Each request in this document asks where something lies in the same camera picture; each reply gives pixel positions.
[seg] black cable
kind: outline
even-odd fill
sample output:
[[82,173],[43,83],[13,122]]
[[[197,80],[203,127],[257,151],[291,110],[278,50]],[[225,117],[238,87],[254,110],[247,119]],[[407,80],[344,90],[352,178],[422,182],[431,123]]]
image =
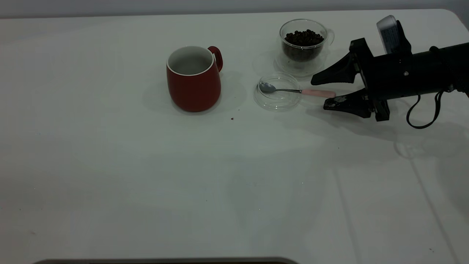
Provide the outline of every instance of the black cable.
[[418,104],[418,102],[420,102],[420,95],[418,95],[417,102],[407,112],[407,123],[411,127],[416,128],[416,129],[423,129],[423,128],[427,128],[427,127],[431,126],[431,124],[433,124],[433,122],[435,122],[435,120],[437,120],[437,118],[438,118],[439,111],[440,111],[440,108],[441,108],[441,96],[443,95],[444,92],[445,91],[440,91],[435,95],[435,117],[433,118],[433,120],[430,123],[428,123],[426,125],[422,125],[422,126],[416,126],[416,125],[411,124],[410,121],[409,121],[409,117],[410,117],[410,113],[412,112],[412,109],[414,109],[414,107]]

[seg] red mug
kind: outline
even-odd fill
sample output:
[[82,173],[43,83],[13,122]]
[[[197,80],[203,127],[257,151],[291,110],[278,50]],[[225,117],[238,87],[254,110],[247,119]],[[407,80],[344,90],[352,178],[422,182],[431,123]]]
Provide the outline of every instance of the red mug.
[[174,51],[166,62],[169,94],[174,103],[188,112],[212,107],[220,97],[222,67],[223,59],[216,47],[188,46]]

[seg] table surface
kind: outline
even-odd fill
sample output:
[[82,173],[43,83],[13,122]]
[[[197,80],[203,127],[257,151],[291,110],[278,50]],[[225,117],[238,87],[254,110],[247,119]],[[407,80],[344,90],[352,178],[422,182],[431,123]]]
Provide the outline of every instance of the table surface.
[[[318,98],[283,113],[253,100],[284,22],[333,29],[330,66],[362,37],[384,54],[376,22],[389,14],[414,53],[469,41],[446,10],[0,20],[0,263],[468,263],[465,95],[444,94],[425,130],[405,122],[416,98],[390,100],[380,123]],[[179,110],[167,91],[166,58],[187,45],[224,56],[221,98],[204,113]],[[433,113],[423,96],[414,122]]]

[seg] metal spoon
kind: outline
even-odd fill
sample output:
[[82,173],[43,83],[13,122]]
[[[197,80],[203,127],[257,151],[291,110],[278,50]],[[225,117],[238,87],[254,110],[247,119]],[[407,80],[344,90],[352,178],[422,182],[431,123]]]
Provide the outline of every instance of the metal spoon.
[[259,83],[258,86],[259,86],[259,89],[263,93],[273,93],[276,91],[284,91],[284,92],[301,93],[301,94],[320,96],[320,97],[326,97],[326,98],[335,97],[335,92],[332,92],[332,91],[322,91],[322,90],[312,90],[312,89],[304,89],[304,90],[277,89],[275,88],[275,86],[268,84],[268,83]]

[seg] glass saucer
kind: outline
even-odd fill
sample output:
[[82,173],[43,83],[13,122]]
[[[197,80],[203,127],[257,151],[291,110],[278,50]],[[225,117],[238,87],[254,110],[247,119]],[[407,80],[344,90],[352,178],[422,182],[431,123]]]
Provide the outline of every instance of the glass saucer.
[[254,100],[264,109],[269,111],[286,111],[294,108],[300,102],[300,93],[284,91],[263,93],[259,89],[260,83],[268,83],[277,89],[299,90],[300,86],[295,77],[285,72],[273,72],[263,76],[254,88]]

